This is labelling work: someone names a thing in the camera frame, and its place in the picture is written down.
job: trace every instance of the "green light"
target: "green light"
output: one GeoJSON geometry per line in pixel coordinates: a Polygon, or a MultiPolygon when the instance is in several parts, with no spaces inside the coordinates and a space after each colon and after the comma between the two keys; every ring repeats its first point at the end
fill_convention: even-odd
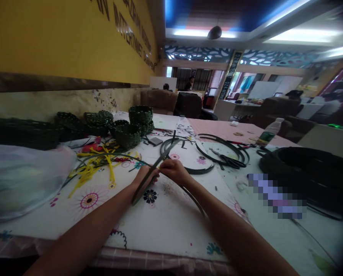
{"type": "Polygon", "coordinates": [[[328,124],[329,127],[334,127],[334,128],[343,128],[341,125],[337,124],[328,124]]]}

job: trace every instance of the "hand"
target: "hand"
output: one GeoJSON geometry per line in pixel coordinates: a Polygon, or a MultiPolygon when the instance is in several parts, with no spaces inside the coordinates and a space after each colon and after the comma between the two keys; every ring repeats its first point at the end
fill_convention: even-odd
{"type": "MultiPolygon", "coordinates": [[[[144,179],[144,177],[146,176],[146,174],[149,172],[150,167],[149,166],[141,166],[140,170],[138,171],[135,179],[132,181],[131,185],[133,185],[135,187],[135,189],[137,189],[137,187],[140,185],[142,179],[144,179]]],[[[154,181],[152,182],[153,184],[155,184],[155,182],[157,182],[157,178],[160,177],[160,171],[159,169],[155,169],[152,171],[152,174],[147,178],[147,180],[145,181],[145,183],[143,184],[142,188],[140,189],[139,193],[143,193],[144,190],[146,189],[146,187],[148,186],[148,184],[151,182],[152,178],[154,176],[156,176],[156,178],[154,179],[154,181]]]]}
{"type": "Polygon", "coordinates": [[[179,186],[188,186],[194,182],[192,176],[187,172],[179,160],[167,159],[160,165],[160,172],[179,186]]]}

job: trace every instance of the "forearm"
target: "forearm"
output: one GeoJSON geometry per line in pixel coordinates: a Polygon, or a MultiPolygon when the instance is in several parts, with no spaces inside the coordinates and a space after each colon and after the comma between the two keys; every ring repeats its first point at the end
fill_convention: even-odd
{"type": "Polygon", "coordinates": [[[235,212],[193,180],[184,185],[200,203],[213,227],[213,234],[242,274],[297,275],[287,261],[235,212]]]}
{"type": "Polygon", "coordinates": [[[112,228],[131,206],[137,186],[129,185],[102,206],[85,216],[47,252],[25,275],[77,275],[96,256],[112,228]]]}

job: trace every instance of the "blurred pixelated area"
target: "blurred pixelated area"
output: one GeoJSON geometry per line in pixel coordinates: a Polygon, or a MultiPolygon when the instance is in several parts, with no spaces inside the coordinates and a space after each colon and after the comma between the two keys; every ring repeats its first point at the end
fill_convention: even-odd
{"type": "Polygon", "coordinates": [[[248,174],[248,186],[278,219],[305,218],[307,201],[302,195],[288,192],[277,180],[269,179],[268,174],[248,174]]]}

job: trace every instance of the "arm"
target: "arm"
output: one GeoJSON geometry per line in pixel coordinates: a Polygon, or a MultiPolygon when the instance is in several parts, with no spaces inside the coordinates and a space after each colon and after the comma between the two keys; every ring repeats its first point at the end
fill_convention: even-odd
{"type": "Polygon", "coordinates": [[[239,274],[298,275],[289,263],[234,211],[195,181],[178,160],[166,160],[160,172],[184,186],[200,203],[213,234],[239,274]]]}
{"type": "MultiPolygon", "coordinates": [[[[112,228],[131,206],[132,196],[149,169],[147,166],[142,166],[131,185],[65,232],[26,271],[25,276],[79,274],[96,256],[108,239],[112,228]]],[[[152,177],[158,173],[159,171],[155,170],[146,183],[150,183],[152,177]]]]}

